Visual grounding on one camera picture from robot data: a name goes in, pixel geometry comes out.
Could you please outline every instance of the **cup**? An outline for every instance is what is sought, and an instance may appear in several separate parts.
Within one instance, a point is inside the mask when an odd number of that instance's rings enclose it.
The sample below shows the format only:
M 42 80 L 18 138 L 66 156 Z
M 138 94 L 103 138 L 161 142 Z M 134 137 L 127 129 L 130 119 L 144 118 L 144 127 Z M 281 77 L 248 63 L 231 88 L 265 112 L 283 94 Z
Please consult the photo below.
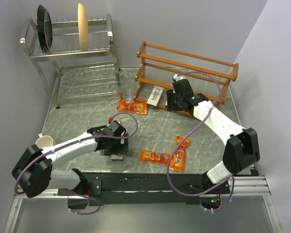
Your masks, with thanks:
M 42 135 L 39 133 L 39 138 L 35 142 L 35 144 L 38 146 L 38 148 L 43 148 L 43 147 L 50 147 L 53 146 L 53 138 L 48 135 Z

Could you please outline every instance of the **candy wrapper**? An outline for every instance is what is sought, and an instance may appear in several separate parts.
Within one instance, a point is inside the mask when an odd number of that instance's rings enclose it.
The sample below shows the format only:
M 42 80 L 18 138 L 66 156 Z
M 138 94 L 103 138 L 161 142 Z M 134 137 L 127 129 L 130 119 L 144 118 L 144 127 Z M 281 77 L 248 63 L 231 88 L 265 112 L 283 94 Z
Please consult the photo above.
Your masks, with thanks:
M 117 104 L 118 111 L 124 111 L 129 113 L 146 114 L 147 108 L 146 103 L 132 102 L 126 103 L 125 100 L 120 99 Z
M 177 136 L 176 137 L 176 144 L 178 144 L 183 137 Z M 170 169 L 177 170 L 177 171 L 183 171 L 185 166 L 185 155 L 186 155 L 186 148 L 188 147 L 190 143 L 190 140 L 187 138 L 185 141 L 181 144 L 179 149 L 177 150 L 176 154 L 173 157 L 173 160 L 170 164 Z M 142 162 L 144 161 L 150 161 L 150 162 L 157 162 L 160 164 L 168 164 L 168 160 L 171 157 L 172 153 L 158 153 L 155 151 L 150 150 L 141 150 L 140 153 L 140 160 Z

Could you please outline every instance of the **small box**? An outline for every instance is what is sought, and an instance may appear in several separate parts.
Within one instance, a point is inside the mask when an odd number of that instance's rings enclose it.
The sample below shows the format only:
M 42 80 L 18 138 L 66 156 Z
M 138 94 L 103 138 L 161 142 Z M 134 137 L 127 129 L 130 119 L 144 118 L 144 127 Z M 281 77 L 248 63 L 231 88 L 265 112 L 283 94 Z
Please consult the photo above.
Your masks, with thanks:
M 146 102 L 147 105 L 156 108 L 158 103 L 159 103 L 159 101 L 160 101 L 160 98 L 162 96 L 163 91 L 164 91 L 163 87 L 154 86 L 154 88 L 152 90 L 152 93 L 151 93 L 149 99 Z

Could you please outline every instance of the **white wall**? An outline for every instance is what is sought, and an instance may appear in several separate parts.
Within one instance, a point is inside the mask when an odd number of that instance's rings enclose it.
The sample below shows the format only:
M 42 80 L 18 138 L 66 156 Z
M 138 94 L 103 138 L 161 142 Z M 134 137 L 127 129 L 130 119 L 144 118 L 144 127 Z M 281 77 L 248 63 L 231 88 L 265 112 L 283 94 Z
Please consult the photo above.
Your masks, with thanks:
M 20 47 L 25 18 L 17 0 L 0 1 L 0 232 L 13 201 L 11 171 L 41 132 L 49 103 L 37 71 Z
M 111 13 L 121 67 L 138 67 L 142 41 L 233 62 L 267 0 L 19 0 L 36 18 L 44 5 L 53 21 L 77 18 L 78 3 L 88 16 Z
M 291 0 L 269 0 L 244 44 L 232 93 L 246 127 L 258 132 L 259 174 L 291 232 Z

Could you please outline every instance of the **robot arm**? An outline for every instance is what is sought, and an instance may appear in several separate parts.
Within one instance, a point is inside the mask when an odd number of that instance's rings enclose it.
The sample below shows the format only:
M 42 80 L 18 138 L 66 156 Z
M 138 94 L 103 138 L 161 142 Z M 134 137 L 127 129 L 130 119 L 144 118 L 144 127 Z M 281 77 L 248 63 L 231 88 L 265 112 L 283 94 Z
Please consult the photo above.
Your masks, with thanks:
M 52 188 L 67 188 L 81 193 L 87 188 L 87 180 L 79 170 L 60 171 L 54 169 L 60 164 L 86 153 L 118 149 L 118 147 L 124 146 L 123 140 L 106 138 L 105 136 L 123 137 L 127 135 L 126 129 L 114 120 L 108 126 L 90 128 L 80 136 L 55 146 L 40 149 L 36 145 L 32 145 L 25 150 L 12 170 L 12 175 L 17 179 L 31 161 L 41 157 L 28 168 L 19 181 L 20 187 L 29 198 Z
M 205 187 L 236 175 L 260 159 L 257 132 L 236 124 L 203 94 L 194 94 L 185 77 L 174 77 L 174 90 L 167 90 L 167 110 L 186 111 L 199 120 L 204 120 L 212 108 L 205 124 L 214 131 L 225 145 L 223 159 L 214 168 L 204 173 Z

